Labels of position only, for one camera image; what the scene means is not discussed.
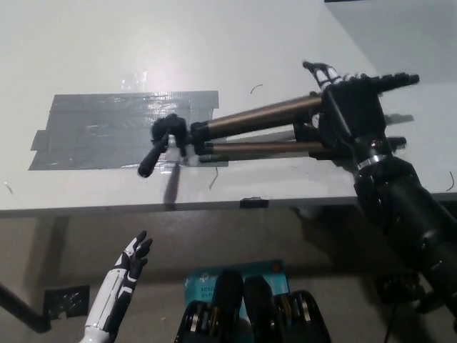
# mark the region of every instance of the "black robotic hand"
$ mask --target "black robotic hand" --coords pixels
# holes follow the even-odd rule
[[[392,155],[386,120],[378,95],[418,82],[418,75],[404,73],[382,77],[365,74],[340,76],[332,66],[305,61],[322,90],[318,130],[324,143],[348,146],[359,168]]]

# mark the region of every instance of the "tripod handle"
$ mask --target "tripod handle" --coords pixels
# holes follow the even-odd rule
[[[169,135],[165,134],[160,140],[153,142],[154,147],[144,157],[138,167],[138,174],[140,177],[150,177],[156,167],[160,155],[166,151],[169,143]]]

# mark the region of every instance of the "black cable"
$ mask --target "black cable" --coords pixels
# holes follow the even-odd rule
[[[392,314],[391,314],[391,322],[388,323],[388,328],[387,328],[387,332],[386,332],[386,336],[384,337],[384,343],[388,343],[388,339],[389,337],[391,336],[391,332],[392,332],[392,327],[393,327],[393,320],[395,318],[395,312],[397,310],[397,303],[395,303],[393,305],[393,309],[392,309]]]

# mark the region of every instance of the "tape strip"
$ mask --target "tape strip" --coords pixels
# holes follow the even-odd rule
[[[158,118],[176,113],[190,125],[212,119],[218,107],[217,91],[56,95],[29,170],[135,167],[151,149]]]

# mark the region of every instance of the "black robotic finger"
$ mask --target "black robotic finger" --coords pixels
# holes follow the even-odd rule
[[[151,251],[151,244],[152,244],[152,238],[147,239],[143,243],[141,243],[135,251],[135,257],[137,259],[141,259],[145,257],[150,251]]]
[[[137,280],[140,277],[146,263],[148,263],[148,259],[137,259],[130,269],[129,277]]]

